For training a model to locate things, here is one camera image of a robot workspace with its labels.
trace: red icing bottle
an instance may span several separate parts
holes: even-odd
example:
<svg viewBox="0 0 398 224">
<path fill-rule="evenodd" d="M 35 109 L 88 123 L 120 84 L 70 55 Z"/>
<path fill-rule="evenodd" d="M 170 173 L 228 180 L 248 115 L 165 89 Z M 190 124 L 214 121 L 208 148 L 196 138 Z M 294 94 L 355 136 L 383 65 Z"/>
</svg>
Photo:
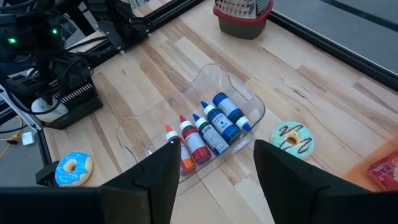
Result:
<svg viewBox="0 0 398 224">
<path fill-rule="evenodd" d="M 191 121 L 187 121 L 183 116 L 180 116 L 180 129 L 182 137 L 184 138 L 191 155 L 197 164 L 207 162 L 211 158 L 209 149 L 202 140 L 199 131 Z"/>
<path fill-rule="evenodd" d="M 181 141 L 181 175 L 188 175 L 195 171 L 195 163 L 188 152 L 188 149 L 180 136 L 176 131 L 166 125 L 166 140 L 172 141 L 173 139 L 179 139 Z"/>
</svg>

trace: wooden tabletop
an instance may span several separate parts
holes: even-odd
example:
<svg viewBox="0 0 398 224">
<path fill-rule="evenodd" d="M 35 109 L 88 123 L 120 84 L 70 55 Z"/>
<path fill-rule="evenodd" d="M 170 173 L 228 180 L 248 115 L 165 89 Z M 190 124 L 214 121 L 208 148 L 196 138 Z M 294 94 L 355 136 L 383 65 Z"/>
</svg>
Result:
<svg viewBox="0 0 398 224">
<path fill-rule="evenodd" d="M 151 0 L 140 11 L 163 4 Z M 332 174 L 343 175 L 398 132 L 396 93 L 269 21 L 256 40 L 230 37 L 212 7 L 205 1 L 97 67 L 93 79 L 104 106 L 66 130 L 44 130 L 52 160 L 89 153 L 94 171 L 85 186 L 122 173 L 131 162 L 116 139 L 118 122 L 155 106 L 212 62 L 264 102 L 258 139 L 269 140 L 282 121 L 306 124 L 316 138 L 306 161 Z M 263 196 L 252 148 L 245 147 L 177 197 L 172 223 L 273 223 Z"/>
</svg>

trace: donut hole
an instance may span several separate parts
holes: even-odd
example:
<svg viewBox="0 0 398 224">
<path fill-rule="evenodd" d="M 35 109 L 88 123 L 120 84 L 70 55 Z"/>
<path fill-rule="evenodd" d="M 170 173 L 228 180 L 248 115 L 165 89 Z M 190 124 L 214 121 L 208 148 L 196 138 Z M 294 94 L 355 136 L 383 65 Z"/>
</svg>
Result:
<svg viewBox="0 0 398 224">
<path fill-rule="evenodd" d="M 297 140 L 296 140 L 295 138 L 293 138 L 293 137 L 287 138 L 286 141 L 287 141 L 289 144 L 291 144 L 291 145 L 297 144 Z"/>
<path fill-rule="evenodd" d="M 76 169 L 76 164 L 71 164 L 71 165 L 68 167 L 67 172 L 73 172 L 73 171 L 75 171 L 75 169 Z"/>
<path fill-rule="evenodd" d="M 73 172 L 76 169 L 76 160 L 75 159 L 70 159 L 64 166 L 63 169 L 66 172 Z"/>
</svg>

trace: donut with chocolate drizzle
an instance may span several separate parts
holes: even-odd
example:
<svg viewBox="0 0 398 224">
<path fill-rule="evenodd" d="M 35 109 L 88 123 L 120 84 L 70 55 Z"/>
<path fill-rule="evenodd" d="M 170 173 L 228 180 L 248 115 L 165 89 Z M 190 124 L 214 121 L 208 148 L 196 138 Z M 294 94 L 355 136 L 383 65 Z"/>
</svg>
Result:
<svg viewBox="0 0 398 224">
<path fill-rule="evenodd" d="M 312 153 L 315 141 L 311 131 L 303 124 L 296 121 L 287 121 L 275 128 L 272 133 L 271 144 L 295 157 L 305 159 Z"/>
</svg>

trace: red box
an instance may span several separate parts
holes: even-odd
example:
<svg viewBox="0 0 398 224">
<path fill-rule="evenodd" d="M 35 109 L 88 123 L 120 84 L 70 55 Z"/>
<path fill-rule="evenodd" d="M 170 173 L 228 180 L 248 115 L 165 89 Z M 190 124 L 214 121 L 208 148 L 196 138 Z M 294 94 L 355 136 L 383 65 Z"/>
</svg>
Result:
<svg viewBox="0 0 398 224">
<path fill-rule="evenodd" d="M 373 163 L 367 171 L 385 189 L 398 190 L 398 151 Z"/>
</svg>

